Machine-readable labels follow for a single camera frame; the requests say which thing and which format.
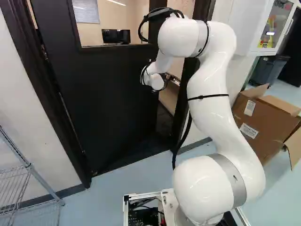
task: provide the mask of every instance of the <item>cardboard box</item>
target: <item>cardboard box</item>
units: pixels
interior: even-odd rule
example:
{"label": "cardboard box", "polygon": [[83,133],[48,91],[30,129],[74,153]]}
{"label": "cardboard box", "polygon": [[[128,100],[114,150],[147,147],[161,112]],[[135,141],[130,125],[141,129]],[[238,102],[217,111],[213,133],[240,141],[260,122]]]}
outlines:
{"label": "cardboard box", "polygon": [[264,165],[285,145],[291,169],[301,158],[301,109],[273,96],[268,84],[239,93],[232,112],[237,126]]}

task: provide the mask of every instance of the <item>glass cabinet door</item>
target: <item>glass cabinet door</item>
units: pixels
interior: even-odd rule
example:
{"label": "glass cabinet door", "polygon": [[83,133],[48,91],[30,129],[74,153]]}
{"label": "glass cabinet door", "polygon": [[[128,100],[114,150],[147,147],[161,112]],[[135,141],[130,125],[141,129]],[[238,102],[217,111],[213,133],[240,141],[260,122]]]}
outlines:
{"label": "glass cabinet door", "polygon": [[283,28],[287,22],[287,18],[292,10],[293,3],[287,0],[275,0],[258,48],[275,48]]}

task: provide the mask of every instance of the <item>trash bin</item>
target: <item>trash bin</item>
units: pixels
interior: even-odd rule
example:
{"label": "trash bin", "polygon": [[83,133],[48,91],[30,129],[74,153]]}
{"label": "trash bin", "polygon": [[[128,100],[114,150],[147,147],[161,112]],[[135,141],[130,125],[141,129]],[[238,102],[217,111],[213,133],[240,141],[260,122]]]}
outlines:
{"label": "trash bin", "polygon": [[269,83],[269,86],[273,85],[289,59],[289,56],[282,55],[261,56],[251,76],[250,84],[254,86],[266,83]]}

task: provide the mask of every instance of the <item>circuit board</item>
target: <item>circuit board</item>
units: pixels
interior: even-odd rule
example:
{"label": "circuit board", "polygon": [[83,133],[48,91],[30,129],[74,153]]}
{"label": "circuit board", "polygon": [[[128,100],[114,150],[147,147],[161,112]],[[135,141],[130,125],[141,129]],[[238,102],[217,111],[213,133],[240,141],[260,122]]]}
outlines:
{"label": "circuit board", "polygon": [[131,210],[128,213],[128,226],[159,226],[158,208]]}

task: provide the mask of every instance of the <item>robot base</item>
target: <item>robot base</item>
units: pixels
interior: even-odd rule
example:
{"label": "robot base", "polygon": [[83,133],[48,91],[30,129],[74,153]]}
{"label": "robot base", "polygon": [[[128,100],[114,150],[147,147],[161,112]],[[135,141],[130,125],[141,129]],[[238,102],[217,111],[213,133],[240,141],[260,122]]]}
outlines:
{"label": "robot base", "polygon": [[161,200],[167,226],[215,226],[223,217],[223,214],[221,214],[203,224],[194,224],[186,217],[179,207],[173,189],[162,190]]}

